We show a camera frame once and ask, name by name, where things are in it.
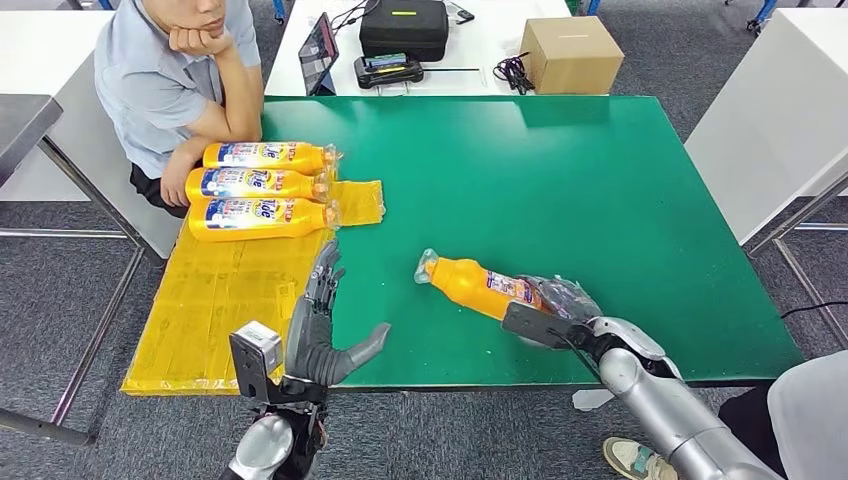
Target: gray carpet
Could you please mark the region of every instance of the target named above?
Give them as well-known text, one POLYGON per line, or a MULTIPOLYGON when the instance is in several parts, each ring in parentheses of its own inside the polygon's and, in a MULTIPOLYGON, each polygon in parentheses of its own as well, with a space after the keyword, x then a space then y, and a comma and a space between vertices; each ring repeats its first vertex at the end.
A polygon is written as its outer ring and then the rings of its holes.
MULTIPOLYGON (((267 75, 282 30, 270 1, 251 5, 267 75)), ((685 139, 753 42, 743 26, 758 8, 754 0, 730 7, 718 0, 604 0, 600 17, 627 55, 614 93, 659 97, 685 139)), ((846 202, 822 218, 848 216, 846 202)), ((87 204, 0 203, 0 225, 109 223, 87 204)), ((829 299, 848 297, 846 242, 838 234, 789 237, 829 299)), ((1 407, 49 416, 130 252, 123 241, 0 239, 1 407)), ((779 310, 809 303, 773 248, 752 264, 779 310)), ((98 442, 74 448, 0 431, 0 478, 217 478, 248 424, 249 401, 117 393, 160 278, 160 269, 142 263, 71 410, 68 424, 97 431, 98 442)), ((835 311, 848 321, 848 309, 835 311)), ((808 358, 838 348, 815 313, 795 315, 787 325, 808 358)), ((739 391, 700 390, 713 407, 739 391)), ((619 403, 582 413, 571 408, 570 393, 335 394, 317 478, 618 478, 600 443, 643 434, 619 403)))

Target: black pants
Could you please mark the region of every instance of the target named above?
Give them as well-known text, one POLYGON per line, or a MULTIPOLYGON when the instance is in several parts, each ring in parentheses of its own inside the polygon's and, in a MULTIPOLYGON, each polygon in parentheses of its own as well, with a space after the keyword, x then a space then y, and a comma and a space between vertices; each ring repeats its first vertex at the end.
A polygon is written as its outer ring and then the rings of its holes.
POLYGON ((751 452, 786 478, 768 412, 769 386, 756 387, 724 402, 718 416, 751 452))
MULTIPOLYGON (((197 162, 195 167, 199 167, 200 162, 197 162)), ((130 172, 130 183, 135 186, 135 191, 144 197, 148 203, 154 207, 165 209, 172 216, 177 218, 185 218, 188 213, 187 207, 172 207, 162 200, 162 189, 159 185, 159 179, 150 179, 144 174, 144 171, 138 168, 138 165, 132 164, 132 172, 130 172)))

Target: green table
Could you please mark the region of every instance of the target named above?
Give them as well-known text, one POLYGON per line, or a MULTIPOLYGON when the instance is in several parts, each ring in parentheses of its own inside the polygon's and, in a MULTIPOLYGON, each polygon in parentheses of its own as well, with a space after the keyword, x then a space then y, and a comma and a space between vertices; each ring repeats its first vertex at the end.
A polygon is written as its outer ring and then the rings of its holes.
POLYGON ((427 247, 579 281, 690 382, 773 379, 802 360, 655 98, 268 100, 267 140, 334 143, 343 179, 383 181, 383 223, 338 233, 334 340, 392 330, 343 387, 596 384, 572 353, 415 284, 427 247))

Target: robotic hand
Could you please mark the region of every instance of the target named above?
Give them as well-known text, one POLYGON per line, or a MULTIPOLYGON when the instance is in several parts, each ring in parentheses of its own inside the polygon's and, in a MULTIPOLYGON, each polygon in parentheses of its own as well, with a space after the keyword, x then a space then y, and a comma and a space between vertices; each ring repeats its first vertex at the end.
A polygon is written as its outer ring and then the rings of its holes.
POLYGON ((389 324, 377 325, 365 341, 347 350, 333 348, 333 303, 344 269, 338 243, 327 243, 315 260, 304 294, 292 312, 286 340, 285 374, 279 385, 268 374, 280 366, 282 341, 251 322, 230 335, 239 392, 262 403, 235 458, 220 479, 299 480, 309 474, 326 443, 327 387, 383 349, 389 324))
POLYGON ((522 277, 552 314, 510 304, 505 330, 555 349, 572 349, 639 418, 660 455, 689 480, 782 480, 743 445, 683 382, 645 332, 601 316, 579 285, 522 277))

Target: man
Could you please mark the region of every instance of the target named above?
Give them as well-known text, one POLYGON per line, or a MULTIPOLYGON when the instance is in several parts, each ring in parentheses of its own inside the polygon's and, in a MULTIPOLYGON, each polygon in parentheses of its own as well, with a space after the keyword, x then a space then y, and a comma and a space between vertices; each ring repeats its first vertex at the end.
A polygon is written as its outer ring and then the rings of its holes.
POLYGON ((247 0, 123 0, 97 40, 95 86, 130 183, 184 217, 185 180, 214 142, 261 137, 262 72, 247 0))

